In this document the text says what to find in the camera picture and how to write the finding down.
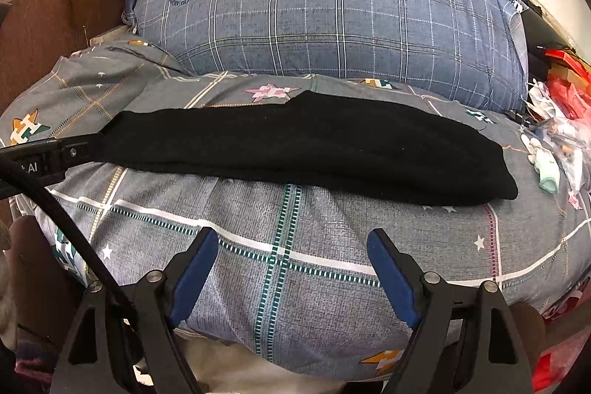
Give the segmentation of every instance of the clutter pile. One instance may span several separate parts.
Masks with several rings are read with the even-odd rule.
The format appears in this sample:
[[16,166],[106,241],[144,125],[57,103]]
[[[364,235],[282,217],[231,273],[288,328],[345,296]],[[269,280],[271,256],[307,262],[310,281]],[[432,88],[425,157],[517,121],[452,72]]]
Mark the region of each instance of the clutter pile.
[[558,162],[570,185],[569,203],[582,209],[578,194],[591,186],[591,66],[567,47],[545,49],[544,54],[551,58],[548,79],[533,79],[527,114],[513,117],[536,136],[524,133],[521,140],[540,174],[540,187],[558,192]]

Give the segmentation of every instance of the plastic bag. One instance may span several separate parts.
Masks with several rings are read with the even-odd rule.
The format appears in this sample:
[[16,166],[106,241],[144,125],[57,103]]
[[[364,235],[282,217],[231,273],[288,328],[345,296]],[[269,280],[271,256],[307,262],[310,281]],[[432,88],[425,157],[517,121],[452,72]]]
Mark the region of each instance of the plastic bag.
[[[591,302],[588,301],[591,298],[591,284],[589,281],[589,276],[585,276],[571,290],[566,299],[543,313],[544,322],[546,324],[552,323],[567,312],[572,311],[579,304]],[[542,353],[540,362],[533,375],[534,390],[536,393],[548,394],[556,388],[583,350],[589,334],[591,334],[591,327],[583,329],[559,345]]]
[[577,195],[588,191],[591,182],[591,129],[583,120],[554,117],[539,124],[536,136],[549,145],[570,183],[569,196],[577,207]]
[[537,114],[539,120],[548,120],[552,117],[566,117],[564,112],[568,112],[564,106],[560,106],[552,96],[550,90],[543,82],[534,79],[533,86],[530,89],[531,104],[527,103],[530,113]]

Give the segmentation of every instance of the plaid bedsheet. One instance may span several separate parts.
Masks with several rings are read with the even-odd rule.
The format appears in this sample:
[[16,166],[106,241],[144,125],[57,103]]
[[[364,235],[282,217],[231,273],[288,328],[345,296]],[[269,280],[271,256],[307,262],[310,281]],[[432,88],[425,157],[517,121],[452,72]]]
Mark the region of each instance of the plaid bedsheet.
[[128,0],[124,19],[197,75],[376,77],[493,111],[526,94],[509,0]]
[[[502,114],[384,79],[228,71],[189,76],[175,59],[131,36],[62,58],[4,112],[0,145],[97,132],[121,110],[257,109],[305,90],[400,103],[477,129],[503,146],[517,199],[422,206],[314,186],[98,163],[68,170],[51,192],[120,284],[164,267],[200,226],[213,227],[218,258],[182,328],[241,343],[290,371],[336,380],[388,376],[410,335],[367,258],[371,229],[382,227],[401,251],[446,281],[478,286],[493,279],[507,302],[527,301],[540,311],[586,272],[589,195],[581,193],[581,210],[575,209],[564,175],[558,194],[540,189],[522,128]],[[388,123],[376,122],[388,135]],[[185,128],[190,136],[199,126]],[[81,257],[51,220],[22,195],[16,207],[37,217],[55,256],[87,282]],[[457,333],[454,324],[450,340]]]

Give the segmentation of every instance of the red fabric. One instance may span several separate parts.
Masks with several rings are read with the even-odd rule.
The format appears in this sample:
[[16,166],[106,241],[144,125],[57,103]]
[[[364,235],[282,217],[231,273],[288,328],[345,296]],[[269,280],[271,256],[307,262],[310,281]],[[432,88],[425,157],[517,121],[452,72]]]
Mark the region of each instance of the red fabric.
[[35,379],[47,386],[51,385],[52,378],[52,374],[49,371],[49,367],[41,359],[21,359],[17,361],[17,365],[14,368],[14,372],[17,374]]
[[563,60],[568,65],[568,67],[574,70],[581,78],[591,83],[591,76],[589,76],[589,73],[585,70],[583,65],[574,59],[574,57],[572,57],[568,52],[558,51],[556,49],[546,49],[545,54],[548,57],[554,57]]
[[574,84],[567,80],[549,78],[546,82],[550,97],[560,106],[564,106],[565,116],[571,120],[591,120],[591,98],[579,91]]
[[551,384],[550,356],[551,354],[546,354],[545,356],[540,357],[538,367],[536,367],[536,371],[534,371],[532,382],[534,384],[534,391],[536,392],[545,389]]

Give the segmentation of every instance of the star print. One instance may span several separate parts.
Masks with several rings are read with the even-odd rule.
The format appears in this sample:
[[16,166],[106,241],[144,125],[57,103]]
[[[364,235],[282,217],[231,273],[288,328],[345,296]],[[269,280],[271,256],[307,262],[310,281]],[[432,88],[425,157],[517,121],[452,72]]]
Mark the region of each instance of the star print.
[[474,118],[476,118],[479,121],[484,121],[488,124],[495,124],[494,121],[491,121],[488,117],[486,117],[483,113],[481,113],[480,111],[473,111],[471,109],[466,109],[466,114],[468,114],[469,116],[472,116]]
[[381,89],[395,89],[394,87],[392,87],[389,80],[364,79],[362,81],[362,83],[370,85],[371,87],[379,87]]
[[476,248],[478,250],[484,249],[484,238],[478,236],[478,238],[477,238],[476,242],[474,243],[474,245],[476,246]]
[[113,252],[113,250],[109,249],[109,245],[107,244],[107,247],[103,249],[103,260],[110,259],[111,252]]
[[252,102],[258,103],[261,99],[279,97],[280,99],[291,99],[287,93],[296,91],[298,87],[277,87],[274,84],[261,85],[258,89],[247,89],[245,92],[252,94]]
[[380,376],[394,367],[395,363],[402,357],[403,352],[404,349],[382,351],[380,354],[363,359],[361,364],[377,364],[375,368],[376,375]]

